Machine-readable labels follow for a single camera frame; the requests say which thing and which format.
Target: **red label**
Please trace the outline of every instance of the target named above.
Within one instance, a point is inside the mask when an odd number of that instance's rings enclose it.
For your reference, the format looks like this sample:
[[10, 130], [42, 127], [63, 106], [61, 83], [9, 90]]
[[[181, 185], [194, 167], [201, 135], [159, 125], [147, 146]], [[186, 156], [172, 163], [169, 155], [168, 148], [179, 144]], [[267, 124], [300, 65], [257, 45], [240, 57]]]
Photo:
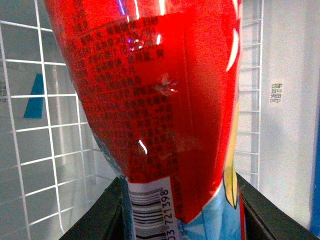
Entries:
[[101, 24], [102, 15], [93, 17], [99, 6], [89, 2], [46, 1], [89, 125], [131, 183], [170, 176], [176, 216], [188, 223], [222, 181], [236, 86], [237, 64], [226, 70], [239, 31], [235, 9], [199, 3], [138, 20], [110, 22], [106, 14]]

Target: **metal grid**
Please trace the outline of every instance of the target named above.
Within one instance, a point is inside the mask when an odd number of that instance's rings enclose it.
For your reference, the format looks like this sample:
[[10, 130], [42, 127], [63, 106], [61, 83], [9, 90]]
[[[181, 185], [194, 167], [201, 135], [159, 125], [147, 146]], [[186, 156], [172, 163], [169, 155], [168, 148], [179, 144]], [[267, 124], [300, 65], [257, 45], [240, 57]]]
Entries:
[[[46, 69], [45, 66], [66, 66], [65, 63], [63, 62], [47, 62], [45, 61], [44, 58], [44, 49], [43, 49], [43, 43], [42, 43], [42, 33], [43, 32], [52, 32], [51, 29], [48, 28], [43, 28], [41, 27], [41, 23], [40, 23], [40, 15], [39, 15], [39, 7], [38, 7], [38, 1], [34, 0], [34, 9], [35, 9], [35, 14], [36, 14], [36, 26], [32, 26], [32, 25], [25, 25], [25, 24], [20, 24], [20, 23], [15, 23], [15, 22], [10, 22], [10, 21], [4, 21], [0, 19], [0, 49], [1, 49], [1, 56], [2, 56], [2, 65], [3, 65], [3, 73], [4, 73], [4, 80], [5, 80], [5, 86], [6, 86], [6, 96], [0, 96], [0, 101], [5, 99], [8, 103], [8, 110], [9, 110], [9, 118], [10, 118], [10, 122], [11, 122], [11, 130], [9, 131], [4, 131], [4, 132], [0, 132], [0, 138], [3, 135], [8, 135], [8, 134], [12, 134], [13, 136], [13, 142], [14, 142], [14, 149], [15, 149], [15, 156], [16, 156], [16, 164], [10, 167], [4, 167], [0, 169], [0, 173], [4, 173], [10, 169], [15, 169], [17, 168], [18, 170], [18, 178], [19, 178], [19, 184], [20, 184], [20, 190], [21, 190], [21, 196], [19, 197], [15, 197], [12, 198], [10, 200], [7, 201], [3, 201], [0, 202], [0, 207], [17, 201], [17, 200], [22, 200], [23, 203], [23, 211], [24, 211], [24, 222], [25, 222], [25, 226], [24, 227], [20, 227], [18, 229], [15, 229], [14, 231], [9, 231], [8, 233], [6, 233], [5, 235], [0, 235], [0, 239], [5, 238], [9, 235], [12, 235], [14, 233], [17, 233], [21, 230], [26, 230], [27, 233], [27, 239], [31, 240], [32, 239], [32, 235], [31, 235], [31, 230], [30, 227], [32, 225], [38, 224], [44, 220], [47, 220], [49, 218], [52, 218], [54, 216], [58, 216], [59, 219], [59, 227], [62, 231], [62, 233], [65, 233], [65, 230], [63, 227], [63, 222], [62, 222], [62, 213], [70, 211], [74, 208], [77, 207], [81, 207], [81, 206], [85, 206], [86, 209], [89, 209], [89, 204], [90, 202], [93, 202], [94, 199], [90, 200], [89, 199], [89, 193], [88, 193], [88, 189], [87, 189], [87, 181], [86, 179], [91, 178], [91, 177], [99, 177], [99, 178], [103, 178], [103, 179], [108, 179], [105, 176], [101, 176], [101, 175], [94, 175], [94, 174], [89, 174], [86, 175], [85, 169], [85, 153], [89, 152], [89, 151], [96, 151], [96, 152], [100, 152], [99, 149], [94, 149], [94, 148], [86, 148], [84, 147], [84, 143], [83, 143], [83, 138], [82, 138], [82, 127], [84, 125], [87, 125], [88, 122], [86, 121], [81, 121], [81, 105], [79, 102], [79, 98], [77, 96], [76, 93], [72, 93], [72, 94], [48, 94], [47, 91], [47, 80], [46, 80]], [[34, 29], [37, 30], [37, 34], [38, 34], [38, 41], [39, 41], [39, 51], [40, 51], [40, 61], [33, 61], [33, 60], [21, 60], [21, 59], [7, 59], [6, 58], [6, 53], [5, 53], [5, 48], [6, 45], [4, 43], [4, 36], [3, 36], [3, 30], [2, 30], [2, 26], [16, 26], [16, 27], [20, 27], [20, 28], [24, 28], [24, 29]], [[23, 63], [23, 64], [31, 64], [31, 65], [40, 65], [41, 69], [42, 69], [42, 77], [43, 77], [43, 87], [44, 87], [44, 94], [41, 95], [12, 95], [11, 94], [11, 89], [10, 89], [10, 84], [9, 84], [9, 76], [8, 76], [8, 68], [7, 68], [7, 64], [8, 63]], [[76, 123], [68, 123], [68, 124], [56, 124], [53, 125], [51, 123], [51, 116], [50, 116], [50, 106], [49, 106], [49, 98], [57, 98], [57, 97], [68, 97], [68, 98], [75, 98], [76, 100], [76, 114], [77, 114], [77, 122]], [[44, 98], [44, 104], [45, 104], [45, 108], [46, 108], [46, 118], [47, 118], [47, 125], [46, 126], [39, 126], [39, 127], [30, 127], [30, 128], [23, 128], [23, 129], [17, 129], [16, 128], [16, 124], [15, 124], [15, 118], [14, 118], [14, 109], [13, 109], [13, 103], [12, 103], [12, 99], [25, 99], [25, 98]], [[80, 150], [79, 151], [73, 151], [73, 152], [67, 152], [67, 153], [63, 153], [63, 154], [55, 154], [55, 148], [54, 148], [54, 140], [53, 140], [53, 129], [55, 128], [63, 128], [63, 127], [70, 127], [70, 126], [78, 126], [78, 134], [79, 134], [79, 145], [80, 145]], [[19, 152], [19, 144], [18, 144], [18, 138], [17, 138], [17, 133], [22, 133], [22, 132], [30, 132], [30, 131], [39, 131], [39, 130], [48, 130], [49, 133], [49, 141], [50, 141], [50, 156], [49, 157], [44, 157], [44, 158], [40, 158], [40, 159], [36, 159], [36, 160], [30, 160], [27, 162], [22, 162], [21, 161], [21, 153]], [[65, 156], [71, 156], [71, 155], [75, 155], [75, 154], [80, 154], [81, 155], [81, 165], [82, 165], [82, 174], [84, 177], [81, 178], [77, 178], [77, 179], [72, 179], [72, 180], [68, 180], [68, 181], [64, 181], [64, 182], [58, 182], [58, 177], [57, 177], [57, 158], [62, 158]], [[27, 165], [32, 165], [32, 164], [36, 164], [36, 163], [40, 163], [40, 162], [44, 162], [44, 161], [52, 161], [52, 166], [53, 166], [53, 174], [54, 174], [54, 185], [48, 186], [48, 187], [44, 187], [42, 189], [39, 190], [35, 190], [35, 191], [31, 191], [26, 193], [25, 190], [25, 184], [24, 184], [24, 178], [23, 178], [23, 170], [22, 167], [23, 166], [27, 166]], [[61, 208], [61, 203], [60, 203], [60, 193], [59, 193], [59, 187], [65, 185], [65, 184], [69, 184], [75, 181], [79, 181], [82, 180], [84, 182], [84, 191], [85, 191], [85, 203], [83, 204], [78, 204], [78, 205], [73, 205], [71, 207], [62, 209]], [[56, 203], [57, 203], [57, 212], [47, 215], [45, 217], [42, 217], [40, 219], [34, 220], [34, 221], [30, 221], [29, 219], [29, 215], [28, 215], [28, 209], [27, 209], [27, 201], [26, 201], [26, 197], [41, 193], [43, 191], [47, 191], [50, 189], [55, 189], [55, 194], [56, 194]]]
[[[244, 0], [243, 9], [249, 10], [249, 13], [243, 14], [242, 31], [243, 34], [247, 34], [244, 36], [244, 41], [247, 42], [243, 42], [243, 52], [244, 54], [250, 52], [250, 59], [246, 60], [251, 62], [251, 66], [243, 62], [240, 68], [240, 106], [246, 108], [247, 105], [250, 105], [251, 107], [246, 110], [240, 109], [239, 117], [251, 115], [251, 118], [250, 121], [240, 122], [238, 126], [235, 163], [237, 172], [259, 190], [264, 0]], [[250, 104], [248, 101], [241, 101], [241, 96], [244, 94], [251, 95]], [[248, 150], [241, 145], [242, 138], [244, 141], [251, 142]], [[245, 161], [243, 161], [246, 156], [249, 156], [248, 166], [245, 166]]]

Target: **blue object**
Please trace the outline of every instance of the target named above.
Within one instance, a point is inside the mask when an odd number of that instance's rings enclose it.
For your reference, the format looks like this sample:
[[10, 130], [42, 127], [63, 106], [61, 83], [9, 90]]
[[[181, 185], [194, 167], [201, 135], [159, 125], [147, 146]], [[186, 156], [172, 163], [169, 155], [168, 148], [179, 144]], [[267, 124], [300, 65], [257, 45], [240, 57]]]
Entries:
[[318, 118], [318, 131], [316, 143], [313, 206], [311, 214], [310, 232], [320, 237], [320, 111]]
[[[44, 78], [42, 74], [37, 74], [35, 76], [35, 80], [30, 95], [43, 95], [44, 92]], [[23, 117], [26, 119], [41, 119], [43, 112], [43, 103], [43, 97], [29, 98]]]

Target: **white wire rack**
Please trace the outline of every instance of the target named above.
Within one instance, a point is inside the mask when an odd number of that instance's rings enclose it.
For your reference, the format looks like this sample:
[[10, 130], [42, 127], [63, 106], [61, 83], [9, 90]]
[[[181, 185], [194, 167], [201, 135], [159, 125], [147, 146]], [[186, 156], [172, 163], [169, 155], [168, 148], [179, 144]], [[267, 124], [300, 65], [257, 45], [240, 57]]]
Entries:
[[[19, 179], [19, 185], [20, 185], [20, 191], [21, 195], [18, 197], [10, 198], [5, 201], [0, 201], [0, 207], [5, 206], [6, 204], [13, 203], [15, 201], [21, 201], [23, 204], [23, 212], [24, 212], [24, 225], [22, 227], [18, 227], [16, 229], [8, 230], [7, 233], [5, 234], [0, 234], [0, 239], [2, 238], [8, 238], [9, 236], [18, 233], [20, 231], [26, 231], [27, 239], [31, 240], [32, 239], [32, 234], [31, 234], [31, 226], [36, 225], [41, 223], [42, 221], [45, 221], [47, 219], [50, 219], [52, 217], [57, 216], [59, 220], [59, 227], [62, 233], [65, 233], [66, 230], [64, 229], [63, 226], [63, 217], [62, 213], [65, 213], [67, 211], [70, 211], [74, 208], [78, 207], [85, 207], [86, 210], [89, 209], [90, 204], [95, 201], [95, 199], [92, 199], [89, 196], [89, 191], [88, 191], [88, 186], [87, 186], [87, 180], [90, 178], [94, 177], [99, 177], [102, 179], [108, 179], [106, 176], [98, 175], [98, 174], [88, 174], [86, 171], [86, 164], [85, 161], [87, 161], [85, 157], [85, 153], [87, 152], [100, 152], [99, 149], [95, 149], [93, 147], [91, 148], [86, 148], [86, 146], [83, 143], [83, 134], [91, 134], [83, 131], [83, 126], [86, 126], [88, 122], [86, 120], [83, 120], [83, 117], [81, 116], [81, 104], [79, 102], [79, 98], [76, 93], [65, 93], [65, 94], [49, 94], [48, 93], [48, 88], [47, 88], [47, 79], [46, 79], [46, 66], [66, 66], [64, 62], [49, 62], [45, 61], [44, 57], [44, 47], [43, 47], [43, 32], [52, 32], [51, 29], [49, 28], [43, 28], [41, 27], [41, 21], [40, 21], [40, 11], [39, 11], [39, 4], [37, 0], [34, 0], [34, 3], [30, 1], [30, 4], [33, 4], [34, 10], [35, 10], [35, 17], [36, 17], [36, 26], [32, 25], [26, 25], [26, 24], [20, 24], [16, 22], [10, 22], [6, 20], [0, 19], [0, 49], [1, 49], [1, 63], [3, 66], [3, 73], [4, 73], [4, 80], [5, 80], [5, 86], [6, 86], [6, 96], [0, 96], [0, 101], [5, 100], [8, 104], [8, 114], [9, 114], [9, 120], [11, 123], [11, 130], [6, 130], [0, 132], [0, 138], [3, 136], [7, 135], [12, 135], [13, 137], [13, 143], [14, 143], [14, 150], [15, 150], [15, 159], [16, 159], [16, 164], [8, 167], [3, 167], [0, 168], [0, 175], [2, 173], [5, 173], [7, 171], [17, 169], [18, 172], [18, 179]], [[19, 29], [32, 29], [32, 30], [37, 30], [37, 38], [39, 42], [39, 53], [40, 53], [40, 61], [35, 61], [35, 60], [22, 60], [22, 59], [8, 59], [6, 58], [6, 51], [5, 49], [8, 47], [6, 42], [4, 41], [4, 35], [3, 35], [3, 26], [15, 26], [19, 27]], [[22, 95], [14, 95], [12, 94], [11, 91], [11, 83], [10, 83], [10, 78], [8, 74], [8, 64], [9, 63], [18, 63], [18, 64], [29, 64], [29, 65], [39, 65], [41, 66], [42, 70], [42, 77], [43, 77], [43, 87], [44, 87], [44, 94], [40, 95], [31, 95], [31, 94], [22, 94]], [[73, 123], [66, 123], [66, 124], [52, 124], [52, 119], [54, 116], [52, 116], [51, 112], [49, 111], [50, 109], [50, 104], [49, 101], [52, 98], [57, 99], [58, 97], [64, 97], [64, 98], [75, 98], [76, 105], [74, 108], [76, 108], [76, 122]], [[45, 115], [46, 115], [46, 120], [47, 123], [44, 126], [37, 126], [37, 127], [27, 127], [27, 128], [22, 128], [22, 129], [17, 129], [17, 125], [15, 123], [16, 118], [14, 117], [14, 107], [13, 107], [13, 100], [14, 99], [29, 99], [29, 98], [43, 98], [44, 99], [44, 105], [45, 105]], [[53, 139], [53, 130], [54, 129], [63, 129], [66, 127], [77, 127], [78, 128], [78, 135], [79, 135], [79, 146], [80, 149], [78, 151], [72, 151], [72, 152], [63, 152], [61, 154], [57, 154], [57, 151], [55, 149], [54, 145], [54, 139]], [[32, 160], [27, 160], [27, 161], [22, 161], [22, 153], [20, 151], [20, 145], [18, 141], [17, 134], [19, 133], [25, 133], [25, 132], [34, 132], [36, 133], [37, 131], [40, 130], [47, 130], [48, 135], [49, 135], [49, 143], [50, 143], [50, 154], [47, 157], [39, 158], [39, 159], [32, 159]], [[67, 181], [59, 181], [58, 180], [58, 175], [57, 175], [57, 159], [64, 158], [67, 156], [74, 156], [76, 154], [80, 154], [80, 161], [81, 161], [81, 171], [82, 171], [82, 176], [83, 177], [78, 177], [74, 179], [70, 179]], [[26, 192], [25, 188], [25, 179], [23, 175], [23, 167], [24, 166], [29, 166], [29, 165], [34, 165], [38, 163], [44, 163], [45, 161], [51, 161], [52, 162], [52, 170], [53, 170], [53, 175], [54, 175], [54, 184], [43, 187], [41, 189], [37, 189], [34, 191]], [[70, 207], [62, 208], [61, 205], [61, 196], [60, 196], [60, 187], [74, 183], [77, 181], [83, 181], [84, 184], [84, 195], [85, 195], [85, 202], [81, 204], [75, 204]], [[49, 214], [47, 216], [41, 217], [36, 220], [31, 220], [30, 219], [30, 210], [28, 209], [27, 206], [27, 197], [36, 195], [38, 193], [48, 191], [48, 190], [54, 190], [55, 191], [55, 201], [57, 205], [57, 211]]]
[[243, 43], [246, 56], [240, 69], [241, 107], [235, 163], [237, 172], [259, 190], [264, 0], [245, 0], [243, 9], [242, 31], [247, 42]]

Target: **red bottle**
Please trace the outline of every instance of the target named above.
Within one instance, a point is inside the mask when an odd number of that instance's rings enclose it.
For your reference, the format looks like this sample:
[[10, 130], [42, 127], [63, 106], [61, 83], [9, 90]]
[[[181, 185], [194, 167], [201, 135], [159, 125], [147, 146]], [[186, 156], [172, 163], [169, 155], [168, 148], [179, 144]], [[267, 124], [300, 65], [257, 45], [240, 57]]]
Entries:
[[173, 225], [187, 227], [222, 191], [239, 215], [232, 134], [242, 1], [44, 2], [89, 125], [128, 181], [133, 239], [153, 239], [139, 238], [134, 209], [156, 187], [148, 198], [168, 198]]

